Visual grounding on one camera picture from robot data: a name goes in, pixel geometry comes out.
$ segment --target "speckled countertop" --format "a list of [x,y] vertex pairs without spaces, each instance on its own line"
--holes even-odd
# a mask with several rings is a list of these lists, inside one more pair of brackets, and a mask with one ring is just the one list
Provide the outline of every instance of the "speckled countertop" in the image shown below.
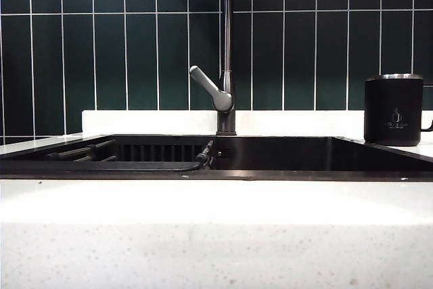
[[[433,141],[405,149],[433,156]],[[1,289],[433,283],[433,183],[3,179],[0,190]]]

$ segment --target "sink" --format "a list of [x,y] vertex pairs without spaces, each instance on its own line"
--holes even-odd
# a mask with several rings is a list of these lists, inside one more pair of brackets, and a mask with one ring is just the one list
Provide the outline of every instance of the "sink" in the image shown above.
[[291,179],[305,172],[328,180],[337,172],[431,171],[433,158],[341,137],[111,135],[0,156],[0,176],[12,178]]

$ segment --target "grout line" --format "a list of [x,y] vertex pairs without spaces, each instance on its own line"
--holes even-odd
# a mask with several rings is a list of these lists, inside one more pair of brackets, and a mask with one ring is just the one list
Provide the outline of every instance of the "grout line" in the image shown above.
[[284,98],[285,98],[285,73],[286,73],[286,60],[285,60],[285,52],[286,52],[286,0],[283,0],[283,66],[282,66],[282,70],[283,70],[283,75],[282,75],[282,80],[281,80],[281,110],[284,111]]
[[124,37],[124,88],[127,110],[129,110],[129,84],[128,84],[128,37],[127,37],[127,0],[123,0],[123,37]]
[[314,24],[314,111],[317,109],[317,0],[315,0],[315,24]]
[[33,139],[36,137],[36,119],[35,119],[35,61],[33,58],[33,2],[29,0],[30,9],[30,62],[32,75],[32,115],[33,115]]
[[250,35],[250,47],[251,47],[251,111],[253,111],[253,107],[254,107],[254,87],[253,87],[253,82],[254,82],[254,0],[251,0],[251,35]]
[[[347,12],[347,9],[300,9],[300,10],[237,10],[233,13],[235,14],[251,14],[251,13],[330,13],[330,12]],[[350,12],[433,12],[433,8],[397,8],[397,9],[367,9],[367,8],[359,8],[359,9],[349,9]],[[213,12],[189,12],[190,14],[222,14],[221,11],[213,11]],[[186,15],[188,12],[110,12],[110,13],[14,13],[14,14],[1,14],[1,16],[59,16],[59,15]]]
[[414,46],[413,40],[415,38],[415,0],[412,0],[412,54],[411,54],[411,73],[413,74],[413,61],[414,61]]
[[191,31],[189,25],[189,0],[187,0],[187,38],[188,38],[188,110],[191,110],[191,76],[189,75],[189,67],[191,66]]
[[156,109],[160,110],[160,59],[158,48],[158,0],[155,0],[155,40],[156,40]]
[[349,109],[350,0],[347,0],[346,110]]
[[92,28],[93,28],[93,88],[95,97],[95,110],[97,110],[96,92],[96,36],[95,36],[95,0],[92,0]]
[[379,74],[382,74],[382,0],[380,0],[379,16]]
[[62,82],[63,82],[63,129],[64,135],[66,134],[66,76],[65,76],[65,23],[64,23],[64,3],[60,0],[60,7],[62,9]]
[[218,76],[219,76],[219,78],[221,77],[221,64],[222,64],[222,59],[221,59],[221,53],[222,53],[222,50],[221,50],[221,0],[218,0],[218,13],[220,13],[219,14],[219,16],[218,16],[218,25],[219,25],[219,29],[218,29],[218,31],[219,31],[219,33],[218,33],[218,35],[219,35],[219,74],[218,74]]

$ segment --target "white grout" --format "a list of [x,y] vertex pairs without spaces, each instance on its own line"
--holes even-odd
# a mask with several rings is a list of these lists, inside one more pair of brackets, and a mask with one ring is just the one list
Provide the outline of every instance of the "white grout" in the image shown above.
[[284,111],[284,97],[285,97],[285,76],[284,74],[286,73],[286,67],[285,67],[285,57],[284,57],[284,53],[286,52],[286,0],[283,0],[283,62],[282,62],[282,70],[283,70],[283,75],[282,75],[282,85],[281,85],[281,109]]
[[315,0],[314,23],[314,111],[317,109],[317,0]]
[[254,87],[253,87],[253,76],[254,76],[254,59],[253,59],[253,54],[254,54],[254,0],[251,0],[251,36],[250,36],[250,42],[251,42],[251,94],[250,94],[250,98],[251,98],[251,111],[253,110],[253,99],[254,99]]
[[36,121],[35,121],[35,61],[33,58],[33,3],[29,0],[30,9],[30,62],[32,72],[32,115],[33,115],[33,139],[36,137]]
[[64,6],[63,0],[60,0],[60,7],[62,9],[62,82],[63,82],[63,132],[66,134],[66,78],[65,78],[65,24],[64,24]]
[[347,40],[346,40],[346,110],[349,109],[349,51],[350,51],[350,0],[347,0]]
[[92,0],[92,33],[93,33],[93,88],[94,88],[94,97],[95,97],[95,110],[97,110],[96,41],[95,41],[95,0]]
[[415,0],[412,0],[412,54],[411,54],[411,73],[413,74],[413,60],[414,60],[414,46],[413,40],[415,38]]
[[[218,0],[218,13],[221,13],[221,0]],[[219,77],[221,77],[221,14],[218,16],[218,26],[219,26],[219,33],[218,33],[218,38],[219,38]]]
[[127,110],[129,110],[128,84],[128,38],[127,38],[127,0],[123,0],[123,37],[124,37],[124,88]]
[[155,40],[156,40],[156,109],[160,109],[160,59],[158,48],[158,0],[155,0]]
[[379,74],[382,74],[382,0],[380,0],[379,16]]
[[188,67],[187,67],[187,78],[188,78],[188,110],[191,110],[191,76],[189,75],[189,67],[191,66],[191,31],[189,24],[189,0],[187,0],[187,34],[188,34]]

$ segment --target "faucet handle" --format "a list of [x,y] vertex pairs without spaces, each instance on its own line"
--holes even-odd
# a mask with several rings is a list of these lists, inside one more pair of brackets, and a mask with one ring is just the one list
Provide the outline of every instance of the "faucet handle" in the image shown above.
[[191,77],[212,96],[214,107],[219,112],[228,112],[233,107],[233,98],[230,93],[221,91],[206,74],[197,66],[189,69]]

